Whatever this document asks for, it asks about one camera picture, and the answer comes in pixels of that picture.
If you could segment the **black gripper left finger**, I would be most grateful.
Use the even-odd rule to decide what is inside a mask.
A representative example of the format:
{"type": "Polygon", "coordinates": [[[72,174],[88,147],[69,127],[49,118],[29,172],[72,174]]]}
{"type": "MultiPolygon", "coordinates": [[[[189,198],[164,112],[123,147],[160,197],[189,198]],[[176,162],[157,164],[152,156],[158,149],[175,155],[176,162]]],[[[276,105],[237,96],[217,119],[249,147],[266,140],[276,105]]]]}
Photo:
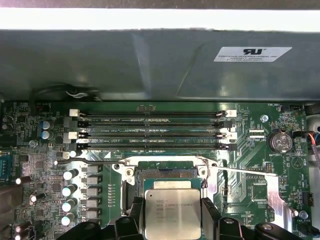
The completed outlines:
{"type": "Polygon", "coordinates": [[[128,216],[118,218],[102,228],[92,221],[82,222],[71,229],[72,240],[142,240],[140,221],[145,200],[134,197],[128,216]]]}

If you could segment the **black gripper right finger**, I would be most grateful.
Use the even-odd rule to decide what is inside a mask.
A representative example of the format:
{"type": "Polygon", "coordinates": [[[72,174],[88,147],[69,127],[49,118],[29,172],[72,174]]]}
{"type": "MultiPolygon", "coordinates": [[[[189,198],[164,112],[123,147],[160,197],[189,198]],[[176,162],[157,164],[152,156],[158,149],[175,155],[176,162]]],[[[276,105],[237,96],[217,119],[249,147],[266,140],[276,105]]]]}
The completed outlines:
{"type": "Polygon", "coordinates": [[[222,217],[208,197],[201,199],[201,224],[207,240],[286,240],[288,238],[288,231],[273,223],[258,223],[252,230],[234,218],[222,217]]]}

